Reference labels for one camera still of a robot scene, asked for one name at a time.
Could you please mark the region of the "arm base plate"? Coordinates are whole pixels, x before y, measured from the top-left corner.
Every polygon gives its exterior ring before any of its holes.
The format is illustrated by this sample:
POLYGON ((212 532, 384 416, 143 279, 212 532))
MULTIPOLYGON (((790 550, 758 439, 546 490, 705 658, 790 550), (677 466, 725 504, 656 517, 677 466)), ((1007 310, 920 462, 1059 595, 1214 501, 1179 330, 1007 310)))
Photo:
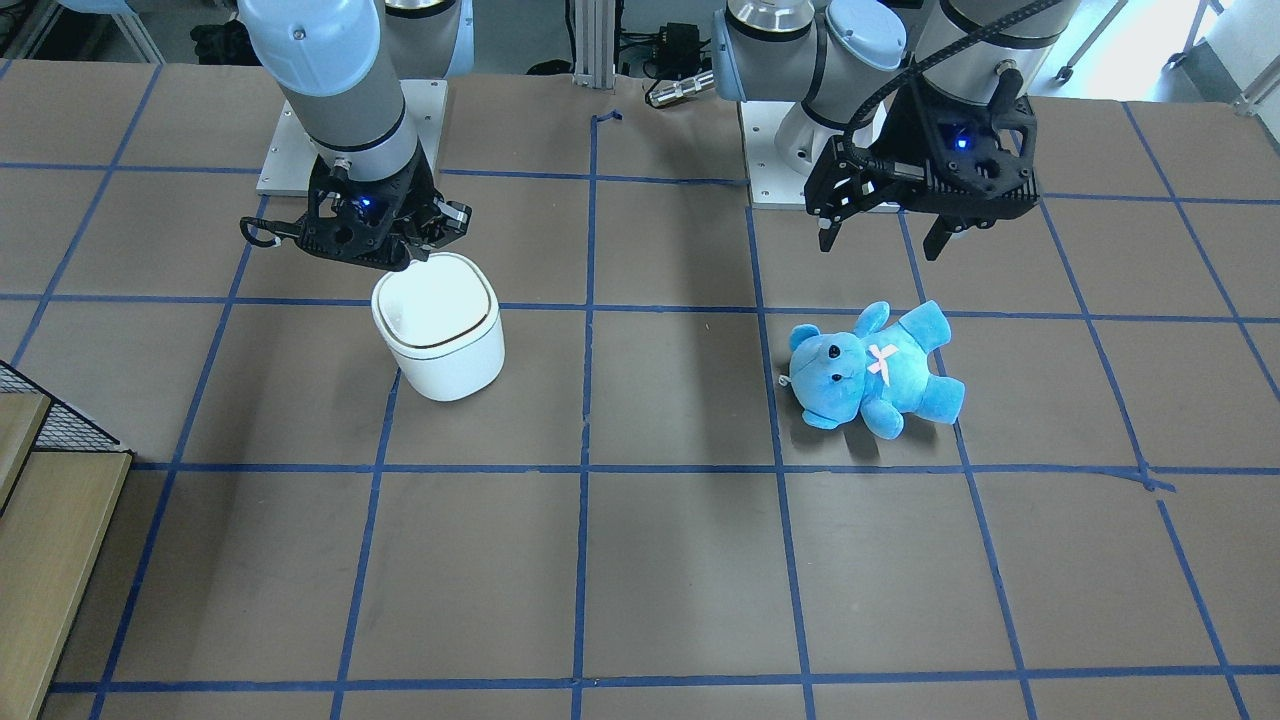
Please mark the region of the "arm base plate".
POLYGON ((803 211, 806 179, 838 131, 813 120, 800 102, 740 102, 739 117, 753 208, 803 211))
POLYGON ((436 174, 445 117, 445 79, 372 74, 330 97, 283 88, 285 104, 269 143, 257 191, 306 197, 314 177, 343 161, 352 181, 378 182, 420 163, 436 174))

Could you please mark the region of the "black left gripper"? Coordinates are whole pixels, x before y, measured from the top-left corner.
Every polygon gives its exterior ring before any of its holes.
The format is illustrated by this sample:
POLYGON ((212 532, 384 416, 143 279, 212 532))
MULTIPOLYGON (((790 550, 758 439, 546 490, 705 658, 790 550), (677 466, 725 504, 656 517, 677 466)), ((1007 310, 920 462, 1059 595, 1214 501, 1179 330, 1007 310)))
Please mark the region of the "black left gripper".
POLYGON ((815 155, 803 195, 819 250, 831 251, 846 219, 878 206, 883 187, 901 208, 938 215, 922 241, 929 263, 952 237, 1024 215, 1041 200, 1037 131, 1027 95, 998 88, 987 104, 972 104, 910 81, 869 149, 827 140, 815 155))

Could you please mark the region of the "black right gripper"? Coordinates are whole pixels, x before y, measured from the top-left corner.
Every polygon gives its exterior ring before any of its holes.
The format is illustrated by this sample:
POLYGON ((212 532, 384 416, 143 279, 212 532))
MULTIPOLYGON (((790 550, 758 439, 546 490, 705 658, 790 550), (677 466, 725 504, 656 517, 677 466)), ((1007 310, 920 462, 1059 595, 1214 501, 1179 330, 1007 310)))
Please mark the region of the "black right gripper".
POLYGON ((402 272, 412 259, 465 237, 470 205, 443 200, 425 151, 384 179, 356 181, 321 158, 308 178, 306 213, 294 222, 242 217, 244 242, 274 249, 285 241, 320 259, 402 272))

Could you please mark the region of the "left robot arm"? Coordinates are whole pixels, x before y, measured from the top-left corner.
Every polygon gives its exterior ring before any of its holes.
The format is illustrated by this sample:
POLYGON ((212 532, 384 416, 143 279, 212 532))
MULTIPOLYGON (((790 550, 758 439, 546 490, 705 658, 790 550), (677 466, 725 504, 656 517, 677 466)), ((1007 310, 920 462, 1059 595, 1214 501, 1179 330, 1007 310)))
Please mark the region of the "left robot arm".
POLYGON ((972 228, 1041 200, 1028 87, 1074 1, 923 1, 915 32, 893 1, 727 1, 712 69, 730 101, 791 102, 819 135, 800 161, 803 201, 829 251, 841 225, 883 204, 931 214, 937 259, 972 228))

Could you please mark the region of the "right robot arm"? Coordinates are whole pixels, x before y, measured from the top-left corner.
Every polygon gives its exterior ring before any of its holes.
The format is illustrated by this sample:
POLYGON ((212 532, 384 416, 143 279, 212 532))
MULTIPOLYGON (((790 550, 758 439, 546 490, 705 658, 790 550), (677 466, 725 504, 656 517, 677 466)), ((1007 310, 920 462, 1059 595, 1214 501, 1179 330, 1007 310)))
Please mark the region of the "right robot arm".
POLYGON ((467 234, 471 208, 436 188, 401 82, 471 70, 470 1, 242 1, 238 10, 316 152, 303 215, 244 217, 247 243, 291 240, 315 258, 401 272, 467 234))

